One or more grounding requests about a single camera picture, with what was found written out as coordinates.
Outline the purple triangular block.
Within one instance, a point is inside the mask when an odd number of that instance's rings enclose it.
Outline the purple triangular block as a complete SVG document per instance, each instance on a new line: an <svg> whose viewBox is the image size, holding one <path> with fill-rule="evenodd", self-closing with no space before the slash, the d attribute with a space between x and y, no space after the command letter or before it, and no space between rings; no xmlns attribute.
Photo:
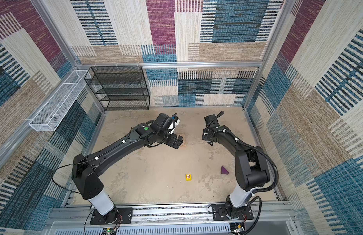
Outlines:
<svg viewBox="0 0 363 235"><path fill-rule="evenodd" d="M221 166L221 174L229 175L229 171L223 165Z"/></svg>

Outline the yellow target cube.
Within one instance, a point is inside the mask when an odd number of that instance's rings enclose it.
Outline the yellow target cube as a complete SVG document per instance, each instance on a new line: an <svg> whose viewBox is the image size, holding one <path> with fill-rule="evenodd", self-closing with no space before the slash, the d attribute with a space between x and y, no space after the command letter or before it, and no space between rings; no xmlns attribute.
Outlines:
<svg viewBox="0 0 363 235"><path fill-rule="evenodd" d="M186 175L185 175L185 180L186 180L186 181L191 181L191 180L192 180L192 176L191 176L191 174L186 174Z"/></svg>

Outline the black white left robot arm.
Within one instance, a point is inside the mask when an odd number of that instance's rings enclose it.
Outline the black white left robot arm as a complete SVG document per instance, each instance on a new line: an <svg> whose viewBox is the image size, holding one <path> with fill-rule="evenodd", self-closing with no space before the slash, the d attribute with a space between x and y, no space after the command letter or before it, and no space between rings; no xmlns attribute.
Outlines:
<svg viewBox="0 0 363 235"><path fill-rule="evenodd" d="M122 217L99 177L116 162L143 147L165 144L178 149L183 142L182 136L174 133L178 124L177 114L161 113L155 120L131 128L128 134L104 149L74 157L71 178L82 198L94 206L93 221L99 225L113 224Z"/></svg>

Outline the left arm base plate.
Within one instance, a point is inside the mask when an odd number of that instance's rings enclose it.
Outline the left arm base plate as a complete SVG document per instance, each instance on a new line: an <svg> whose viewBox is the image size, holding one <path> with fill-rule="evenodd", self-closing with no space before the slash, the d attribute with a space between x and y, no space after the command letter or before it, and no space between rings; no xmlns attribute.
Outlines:
<svg viewBox="0 0 363 235"><path fill-rule="evenodd" d="M90 225L121 225L130 224L133 208L113 208L106 215L101 215L97 209L93 210Z"/></svg>

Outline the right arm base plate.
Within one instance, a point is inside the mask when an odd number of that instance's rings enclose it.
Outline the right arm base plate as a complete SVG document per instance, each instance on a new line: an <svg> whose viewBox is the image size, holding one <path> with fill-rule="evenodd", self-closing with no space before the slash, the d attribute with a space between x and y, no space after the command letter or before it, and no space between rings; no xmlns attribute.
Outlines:
<svg viewBox="0 0 363 235"><path fill-rule="evenodd" d="M250 206L235 208L228 204L210 204L207 210L213 215L214 221L254 219L253 212Z"/></svg>

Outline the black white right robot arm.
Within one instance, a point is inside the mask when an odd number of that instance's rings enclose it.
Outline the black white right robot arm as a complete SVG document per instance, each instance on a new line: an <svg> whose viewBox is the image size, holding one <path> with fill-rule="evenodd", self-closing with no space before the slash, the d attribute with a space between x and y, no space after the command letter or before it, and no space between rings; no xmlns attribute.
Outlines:
<svg viewBox="0 0 363 235"><path fill-rule="evenodd" d="M243 145L227 126L221 126L218 116L208 115L204 121L202 139L210 145L221 144L234 156L237 185L227 197L225 208L228 218L238 219L249 212L250 199L270 181L267 160L261 148Z"/></svg>

